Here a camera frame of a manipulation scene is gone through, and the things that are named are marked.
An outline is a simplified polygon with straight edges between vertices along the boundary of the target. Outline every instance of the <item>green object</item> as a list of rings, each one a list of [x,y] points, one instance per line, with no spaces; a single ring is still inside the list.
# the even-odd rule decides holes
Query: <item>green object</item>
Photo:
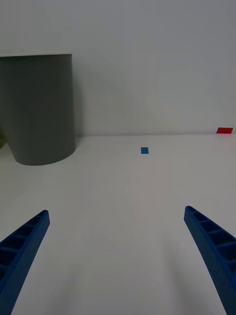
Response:
[[[0,128],[0,148],[5,144],[5,142],[6,142],[5,136],[2,132],[2,129]]]

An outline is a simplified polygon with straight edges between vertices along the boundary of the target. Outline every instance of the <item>red block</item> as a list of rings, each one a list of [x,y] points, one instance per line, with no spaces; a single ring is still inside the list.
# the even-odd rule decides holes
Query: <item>red block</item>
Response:
[[[220,127],[220,128],[218,128],[216,133],[232,133],[232,131],[233,131],[233,128]]]

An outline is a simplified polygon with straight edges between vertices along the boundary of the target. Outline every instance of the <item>gray bin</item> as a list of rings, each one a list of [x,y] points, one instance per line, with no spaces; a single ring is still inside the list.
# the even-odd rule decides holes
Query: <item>gray bin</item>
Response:
[[[50,164],[71,155],[72,55],[0,57],[0,126],[21,164]]]

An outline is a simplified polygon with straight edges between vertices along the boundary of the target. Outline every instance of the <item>small blue block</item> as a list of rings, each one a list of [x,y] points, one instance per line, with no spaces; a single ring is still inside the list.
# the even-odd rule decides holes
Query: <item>small blue block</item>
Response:
[[[141,154],[149,154],[148,147],[141,147]]]
[[[43,210],[0,242],[0,315],[11,314],[49,224]]]

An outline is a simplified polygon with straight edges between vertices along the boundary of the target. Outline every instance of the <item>white tabletop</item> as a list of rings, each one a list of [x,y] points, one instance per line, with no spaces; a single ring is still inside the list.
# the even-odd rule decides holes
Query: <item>white tabletop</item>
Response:
[[[183,215],[236,236],[236,135],[87,137],[35,167],[5,146],[0,191],[0,239],[51,219],[13,315],[225,315]]]

